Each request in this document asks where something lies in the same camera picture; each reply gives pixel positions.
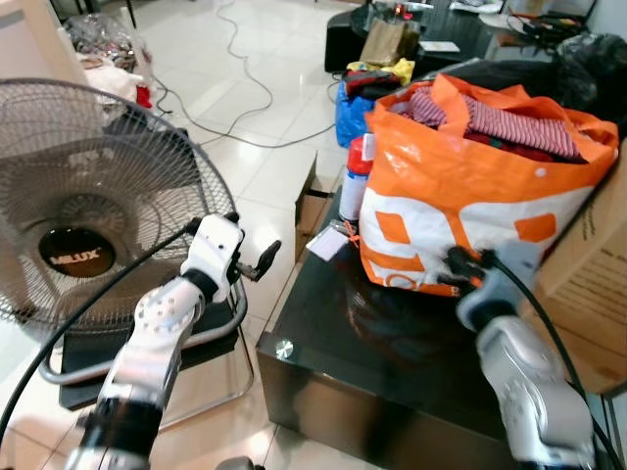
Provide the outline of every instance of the black table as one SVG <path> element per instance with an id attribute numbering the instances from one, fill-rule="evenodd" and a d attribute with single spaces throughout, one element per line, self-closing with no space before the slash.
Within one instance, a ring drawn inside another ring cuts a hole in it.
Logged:
<path id="1" fill-rule="evenodd" d="M 429 0 L 432 9 L 420 10 L 416 14 L 421 41 L 452 41 L 459 52 L 426 52 L 419 46 L 416 52 L 414 75 L 436 71 L 452 64 L 479 57 L 484 58 L 496 31 L 484 25 L 478 16 L 461 10 L 449 10 L 451 0 Z M 365 9 L 367 5 L 352 12 L 351 27 L 355 34 L 366 39 Z"/>
<path id="2" fill-rule="evenodd" d="M 395 470 L 515 468 L 455 305 L 371 284 L 352 245 L 309 255 L 257 345 L 270 420 Z"/>
<path id="3" fill-rule="evenodd" d="M 449 10 L 451 0 L 430 0 L 433 9 L 425 9 L 416 22 L 420 24 L 421 41 L 453 41 L 458 53 L 425 52 L 418 47 L 414 76 L 436 71 L 442 67 L 485 58 L 491 43 L 499 33 L 484 25 L 478 16 L 460 10 Z M 367 5 L 331 18 L 327 30 L 325 69 L 343 70 L 349 62 L 358 61 L 367 37 Z M 344 28 L 344 32 L 335 32 Z"/>

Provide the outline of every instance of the paper tag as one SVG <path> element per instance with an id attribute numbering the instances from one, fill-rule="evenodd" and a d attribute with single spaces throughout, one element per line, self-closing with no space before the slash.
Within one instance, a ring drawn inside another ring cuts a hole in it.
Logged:
<path id="1" fill-rule="evenodd" d="M 459 47 L 451 41 L 420 41 L 420 47 L 426 52 L 459 52 Z"/>
<path id="2" fill-rule="evenodd" d="M 325 261 L 330 261 L 348 241 L 346 235 L 328 226 L 307 244 L 307 249 Z"/>
<path id="3" fill-rule="evenodd" d="M 374 160 L 374 134 L 367 132 L 363 135 L 362 160 L 371 162 Z"/>

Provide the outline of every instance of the spray can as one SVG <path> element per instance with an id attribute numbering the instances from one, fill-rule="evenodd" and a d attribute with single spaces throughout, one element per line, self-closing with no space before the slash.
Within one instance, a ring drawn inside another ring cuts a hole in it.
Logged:
<path id="1" fill-rule="evenodd" d="M 363 193 L 372 170 L 373 155 L 374 134 L 364 134 L 351 142 L 340 197 L 340 218 L 354 225 L 360 218 Z"/>

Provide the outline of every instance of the fan grille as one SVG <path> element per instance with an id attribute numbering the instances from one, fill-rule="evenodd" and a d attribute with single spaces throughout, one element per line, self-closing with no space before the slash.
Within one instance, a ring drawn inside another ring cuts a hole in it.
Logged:
<path id="1" fill-rule="evenodd" d="M 164 120 L 86 87 L 0 80 L 0 318 L 55 327 L 192 217 L 234 210 L 207 155 Z M 62 227 L 104 237 L 113 267 L 90 278 L 53 269 L 38 244 Z M 177 273 L 188 243 L 136 269 L 73 332 L 127 329 L 139 297 Z"/>

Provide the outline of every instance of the orange and white bag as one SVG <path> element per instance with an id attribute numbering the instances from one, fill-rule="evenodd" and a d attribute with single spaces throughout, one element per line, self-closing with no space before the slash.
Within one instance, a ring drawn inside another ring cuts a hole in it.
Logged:
<path id="1" fill-rule="evenodd" d="M 446 114 L 432 129 L 395 111 L 420 86 Z M 496 109 L 559 119 L 587 164 L 540 163 L 463 138 L 468 95 Z M 530 98 L 521 86 L 491 91 L 438 75 L 377 101 L 367 115 L 375 135 L 374 166 L 360 214 L 360 250 L 377 284 L 444 296 L 438 284 L 453 245 L 469 249 L 519 239 L 548 248 L 617 156 L 615 124 Z"/>

